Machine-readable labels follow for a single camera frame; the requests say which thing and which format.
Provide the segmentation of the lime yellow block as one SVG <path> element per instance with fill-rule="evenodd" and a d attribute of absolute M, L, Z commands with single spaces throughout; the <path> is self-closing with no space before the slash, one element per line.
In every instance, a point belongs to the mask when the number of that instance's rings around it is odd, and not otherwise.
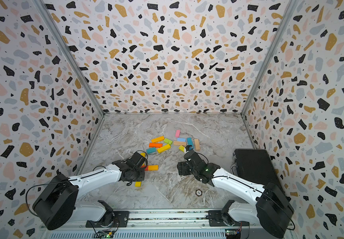
<path fill-rule="evenodd" d="M 186 148 L 183 145 L 179 146 L 179 150 L 186 153 Z"/>

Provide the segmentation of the small amber block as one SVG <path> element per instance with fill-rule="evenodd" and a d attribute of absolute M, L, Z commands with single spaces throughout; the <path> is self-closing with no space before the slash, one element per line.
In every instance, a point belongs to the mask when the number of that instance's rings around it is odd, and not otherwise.
<path fill-rule="evenodd" d="M 147 167 L 147 170 L 148 171 L 157 171 L 159 169 L 159 166 L 158 165 L 149 165 Z"/>

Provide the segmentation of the teal short block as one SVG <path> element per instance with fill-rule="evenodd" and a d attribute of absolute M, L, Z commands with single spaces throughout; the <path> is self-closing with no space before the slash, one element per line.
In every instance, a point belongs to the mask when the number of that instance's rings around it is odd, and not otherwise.
<path fill-rule="evenodd" d="M 147 154 L 152 154 L 152 153 L 155 153 L 155 152 L 157 152 L 157 149 L 156 149 L 155 147 L 148 148 L 148 149 L 146 150 L 146 153 L 147 153 Z"/>

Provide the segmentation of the light blue block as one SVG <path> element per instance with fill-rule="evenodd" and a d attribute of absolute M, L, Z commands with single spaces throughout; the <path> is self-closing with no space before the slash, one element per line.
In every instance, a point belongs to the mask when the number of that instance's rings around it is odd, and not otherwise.
<path fill-rule="evenodd" d="M 179 141 L 179 142 L 186 142 L 187 140 L 186 140 L 186 138 L 178 137 L 178 138 L 177 138 L 177 141 Z"/>

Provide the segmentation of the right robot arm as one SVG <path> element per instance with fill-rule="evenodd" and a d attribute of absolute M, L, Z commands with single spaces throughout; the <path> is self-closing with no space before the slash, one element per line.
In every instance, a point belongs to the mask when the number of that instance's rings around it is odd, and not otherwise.
<path fill-rule="evenodd" d="M 197 181 L 229 191 L 250 204 L 243 207 L 234 200 L 228 201 L 221 211 L 226 224 L 232 226 L 241 221 L 258 223 L 272 236 L 284 237 L 294 209 L 277 185 L 271 182 L 263 185 L 240 178 L 217 164 L 205 162 L 193 149 L 186 149 L 184 153 L 185 160 L 177 166 L 179 175 L 193 175 Z"/>

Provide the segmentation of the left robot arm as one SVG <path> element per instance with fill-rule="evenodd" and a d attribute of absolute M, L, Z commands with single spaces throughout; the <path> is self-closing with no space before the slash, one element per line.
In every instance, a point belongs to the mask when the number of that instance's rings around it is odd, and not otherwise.
<path fill-rule="evenodd" d="M 48 230 L 55 230 L 68 222 L 85 221 L 90 227 L 110 227 L 119 223 L 113 209 L 103 200 L 96 204 L 83 205 L 78 200 L 85 194 L 105 185 L 125 182 L 141 182 L 145 178 L 148 154 L 138 150 L 124 160 L 116 160 L 96 171 L 78 176 L 55 176 L 34 202 L 32 208 L 36 216 Z"/>

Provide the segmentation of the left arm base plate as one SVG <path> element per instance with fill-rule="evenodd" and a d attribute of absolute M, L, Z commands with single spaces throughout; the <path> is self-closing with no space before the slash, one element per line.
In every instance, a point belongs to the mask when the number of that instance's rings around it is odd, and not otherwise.
<path fill-rule="evenodd" d="M 95 229 L 126 228 L 129 215 L 129 211 L 113 211 L 105 213 L 99 221 L 87 221 L 85 227 Z"/>

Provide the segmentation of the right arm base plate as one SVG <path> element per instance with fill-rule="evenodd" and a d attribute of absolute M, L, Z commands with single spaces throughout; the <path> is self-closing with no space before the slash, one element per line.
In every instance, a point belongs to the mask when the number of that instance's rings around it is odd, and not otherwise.
<path fill-rule="evenodd" d="M 211 227 L 239 227 L 250 225 L 249 222 L 234 220 L 229 213 L 221 210 L 209 210 L 206 218 L 209 220 Z"/>

